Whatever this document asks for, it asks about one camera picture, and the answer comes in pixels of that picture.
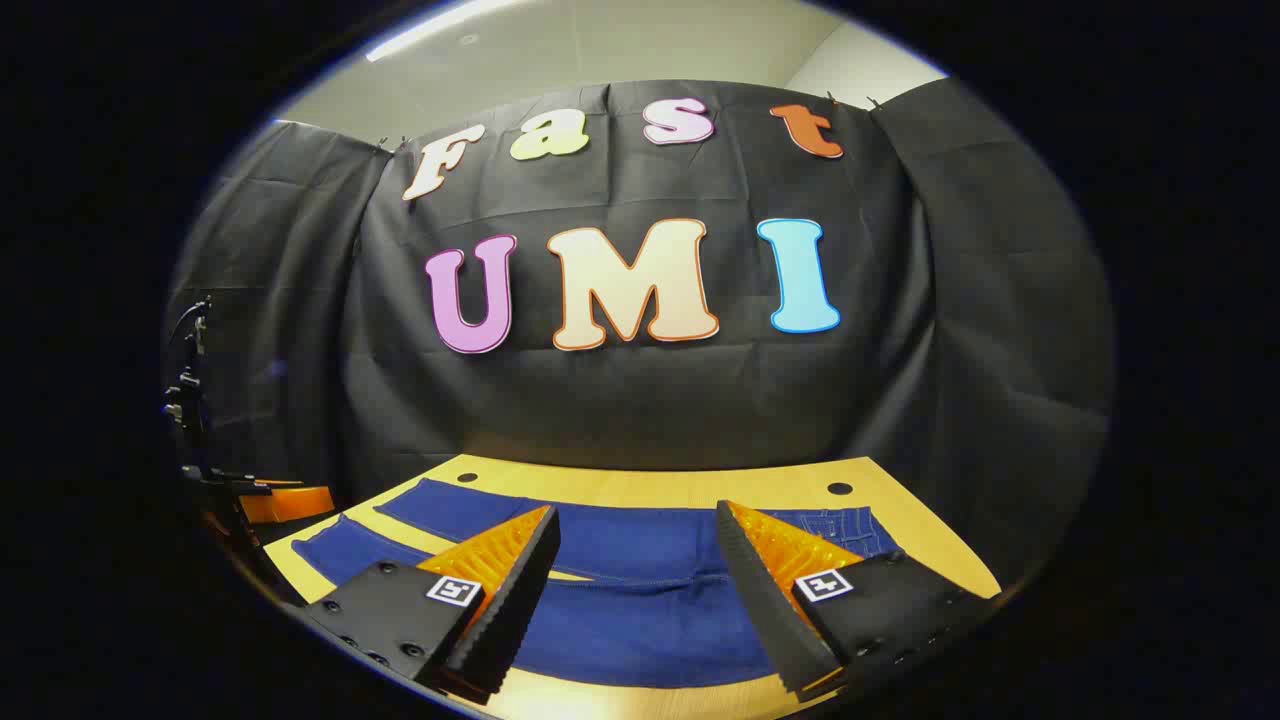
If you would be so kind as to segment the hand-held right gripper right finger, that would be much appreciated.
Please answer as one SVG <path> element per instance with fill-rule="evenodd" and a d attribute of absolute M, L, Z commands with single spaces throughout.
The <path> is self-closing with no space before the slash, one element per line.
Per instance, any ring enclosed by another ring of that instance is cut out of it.
<path fill-rule="evenodd" d="M 786 691 L 861 694 L 986 620 L 993 600 L 909 553 L 863 557 L 745 505 L 716 505 L 731 580 Z"/>

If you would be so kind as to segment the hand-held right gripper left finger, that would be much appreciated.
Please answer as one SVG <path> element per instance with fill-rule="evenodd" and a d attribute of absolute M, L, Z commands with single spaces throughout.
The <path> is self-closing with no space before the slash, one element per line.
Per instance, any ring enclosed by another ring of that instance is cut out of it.
<path fill-rule="evenodd" d="M 308 620 L 422 687 L 484 705 L 511 669 L 561 546 L 544 505 L 425 560 L 376 555 Z"/>

